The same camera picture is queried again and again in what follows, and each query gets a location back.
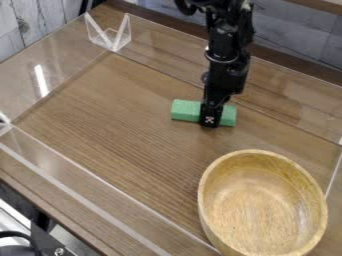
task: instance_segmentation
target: green foam block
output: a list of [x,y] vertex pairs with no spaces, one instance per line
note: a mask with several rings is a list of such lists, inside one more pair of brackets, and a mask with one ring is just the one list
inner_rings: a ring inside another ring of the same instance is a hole
[[[201,102],[187,100],[174,100],[171,109],[171,119],[187,122],[199,122]],[[235,126],[237,124],[237,108],[225,105],[221,126]]]

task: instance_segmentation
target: acrylic corner bracket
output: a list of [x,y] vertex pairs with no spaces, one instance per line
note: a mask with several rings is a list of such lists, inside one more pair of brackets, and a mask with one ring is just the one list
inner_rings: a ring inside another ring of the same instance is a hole
[[119,30],[111,28],[102,30],[101,26],[89,13],[85,14],[89,37],[94,44],[113,52],[118,52],[133,39],[130,15],[125,14]]

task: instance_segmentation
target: wooden bowl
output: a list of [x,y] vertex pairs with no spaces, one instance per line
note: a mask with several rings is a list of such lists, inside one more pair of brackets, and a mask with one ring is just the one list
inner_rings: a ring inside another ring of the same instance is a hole
[[306,255],[328,225],[322,190],[286,157],[243,150],[207,168],[198,192],[207,237],[227,256]]

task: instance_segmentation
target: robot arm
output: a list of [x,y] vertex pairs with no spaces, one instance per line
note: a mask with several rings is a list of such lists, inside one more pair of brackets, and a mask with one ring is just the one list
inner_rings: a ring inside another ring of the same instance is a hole
[[218,127],[223,105],[245,89],[250,67],[247,46],[253,41],[253,4],[249,0],[175,0],[181,12],[206,13],[209,72],[203,74],[205,96],[201,125]]

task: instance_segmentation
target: bowl rim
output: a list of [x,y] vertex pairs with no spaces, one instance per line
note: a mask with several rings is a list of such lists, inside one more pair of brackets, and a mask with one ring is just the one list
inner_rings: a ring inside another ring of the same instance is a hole
[[320,221],[320,226],[317,228],[317,232],[313,234],[312,239],[309,240],[309,242],[296,251],[292,251],[290,253],[286,254],[280,254],[277,256],[302,256],[306,255],[317,246],[318,242],[321,241],[325,231],[326,231],[326,227],[328,227],[328,218],[329,218],[329,213],[328,213],[328,203],[326,203],[326,198],[321,189],[321,186],[318,185],[316,179],[313,178],[312,174],[306,171],[306,169],[298,164],[296,163],[292,159],[289,159],[288,157],[285,157],[281,154],[277,154],[272,151],[268,150],[261,150],[261,149],[245,149],[245,150],[239,150],[239,151],[234,151],[223,156],[221,156],[207,167],[202,178],[201,178],[201,182],[199,182],[199,187],[198,187],[198,209],[199,209],[199,215],[201,218],[207,226],[207,228],[210,229],[210,232],[215,235],[215,237],[219,239],[221,243],[223,243],[227,247],[230,247],[234,251],[237,251],[238,253],[246,255],[246,256],[251,256],[251,253],[242,252],[241,250],[238,250],[234,245],[227,244],[223,242],[222,236],[219,236],[210,225],[210,221],[209,221],[209,217],[206,215],[206,211],[205,211],[205,200],[203,200],[203,190],[205,190],[205,185],[207,183],[207,178],[209,175],[211,174],[211,172],[214,171],[217,165],[219,163],[222,163],[225,160],[227,160],[229,158],[237,156],[237,155],[242,155],[242,154],[264,154],[264,155],[269,155],[273,157],[277,157],[278,159],[286,161],[289,164],[292,164],[296,169],[306,176],[306,178],[309,179],[309,182],[313,184],[313,187],[317,191],[318,197],[320,197],[320,207],[321,207],[321,212],[322,212],[322,216],[321,216],[321,221]]

